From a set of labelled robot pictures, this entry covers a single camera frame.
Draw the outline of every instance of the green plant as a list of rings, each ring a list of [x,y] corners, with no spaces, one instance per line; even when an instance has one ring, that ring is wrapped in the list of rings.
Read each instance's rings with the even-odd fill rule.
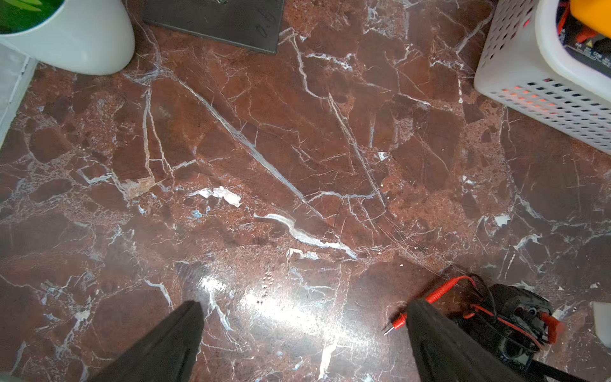
[[[11,6],[15,6],[24,10],[31,10],[33,12],[40,12],[40,8],[36,8],[34,6],[42,5],[40,0],[4,0],[4,2],[9,3],[9,5]]]
[[[26,31],[42,23],[64,0],[0,0],[0,34]]]

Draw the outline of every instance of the red wire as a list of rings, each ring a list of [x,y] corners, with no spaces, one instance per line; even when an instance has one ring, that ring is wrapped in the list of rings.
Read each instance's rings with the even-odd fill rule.
[[[560,22],[558,23],[558,35],[562,32],[562,28],[565,26],[566,19],[569,17],[570,8],[565,8],[564,13],[562,13],[562,17],[560,18]]]
[[[477,287],[475,286],[475,281],[473,281],[473,279],[469,276],[458,276],[458,277],[454,277],[453,279],[449,279],[448,281],[444,282],[439,288],[435,289],[430,295],[428,295],[426,297],[426,301],[429,304],[433,304],[435,301],[439,300],[439,298],[441,296],[443,296],[444,294],[448,293],[448,291],[450,289],[452,289],[452,287],[454,285],[456,285],[457,282],[459,282],[462,279],[467,279],[469,281],[471,281],[471,284],[473,284],[473,288],[475,288],[475,290],[477,290]]]
[[[492,314],[492,312],[490,312],[490,311],[489,311],[489,310],[487,310],[486,308],[481,307],[481,306],[479,306],[479,305],[475,305],[475,304],[473,304],[473,305],[471,305],[471,306],[472,306],[472,307],[474,307],[474,308],[476,308],[477,310],[480,310],[480,311],[484,312],[485,314],[490,315],[490,316],[494,315],[494,314]],[[538,347],[539,349],[544,350],[543,345],[541,345],[541,344],[539,343],[539,341],[538,341],[538,340],[537,340],[537,339],[536,339],[536,338],[535,338],[535,337],[534,337],[532,334],[530,334],[529,332],[527,332],[527,331],[525,331],[524,329],[520,328],[519,326],[516,326],[516,325],[514,325],[514,324],[510,323],[509,321],[506,321],[506,320],[504,320],[504,319],[502,319],[502,318],[500,318],[500,317],[498,317],[498,316],[497,316],[497,318],[499,319],[499,321],[501,321],[501,322],[502,322],[502,323],[504,323],[505,325],[509,326],[511,329],[515,329],[515,330],[519,331],[520,333],[522,333],[523,335],[525,335],[526,337],[528,337],[529,339],[531,339],[531,340],[532,340],[532,342],[534,342],[534,343],[535,343],[535,345],[537,345],[537,347]]]

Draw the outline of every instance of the red test lead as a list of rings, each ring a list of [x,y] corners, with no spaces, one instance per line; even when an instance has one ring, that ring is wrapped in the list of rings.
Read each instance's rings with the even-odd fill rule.
[[[408,319],[408,315],[405,314],[405,313],[401,313],[399,315],[399,318],[396,319],[395,321],[393,321],[392,326],[390,327],[390,329],[388,329],[384,333],[384,335],[390,333],[390,331],[393,330],[393,329],[398,329],[398,328],[402,327],[403,325],[405,325],[405,320],[407,320],[407,319]]]

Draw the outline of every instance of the black cable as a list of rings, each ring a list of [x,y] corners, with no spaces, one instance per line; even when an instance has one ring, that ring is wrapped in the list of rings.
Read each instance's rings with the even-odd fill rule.
[[[475,294],[482,300],[484,300],[484,295],[481,294],[481,292],[472,284],[469,283],[469,285],[471,286],[471,289],[475,292]]]
[[[501,331],[499,331],[497,328],[495,328],[492,324],[490,324],[490,322],[488,322],[488,320],[486,319],[486,317],[490,317],[490,316],[482,316],[479,314],[479,311],[475,312],[475,316],[481,318],[482,321],[484,321],[486,323],[486,325],[488,325],[492,330],[494,330],[498,335],[500,335],[501,337],[503,337],[506,340],[509,340],[513,343],[515,343],[517,346],[521,347],[522,349],[524,349],[525,351],[529,351],[531,353],[536,353],[536,350],[530,349],[526,346],[524,346],[523,344],[519,343],[518,341],[515,341],[514,339],[511,339],[509,337],[507,337],[506,335],[504,335]]]
[[[486,289],[486,292],[488,293],[488,297],[490,297],[490,306],[492,307],[492,316],[494,317],[494,322],[496,322],[498,318],[497,312],[496,312],[496,304],[494,303],[494,297],[492,297],[492,292],[490,292],[490,288],[488,288],[488,286],[486,285],[486,283],[484,282],[484,280],[481,278],[479,274],[470,273],[469,277],[478,279],[480,284],[484,286],[484,289]]]
[[[548,376],[552,378],[554,381],[562,381],[562,382],[587,382],[579,378],[578,376],[570,375],[569,373],[563,372],[562,370],[556,369],[555,367],[551,367],[549,365],[545,365],[542,362],[535,361],[534,359],[530,363],[529,366],[529,374],[536,375],[537,377],[542,377],[541,380],[548,380],[545,378]]]

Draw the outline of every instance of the white wall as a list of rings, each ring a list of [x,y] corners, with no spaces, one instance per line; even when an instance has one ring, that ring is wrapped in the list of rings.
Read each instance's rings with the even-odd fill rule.
[[[37,61],[0,45],[0,146],[32,79]]]

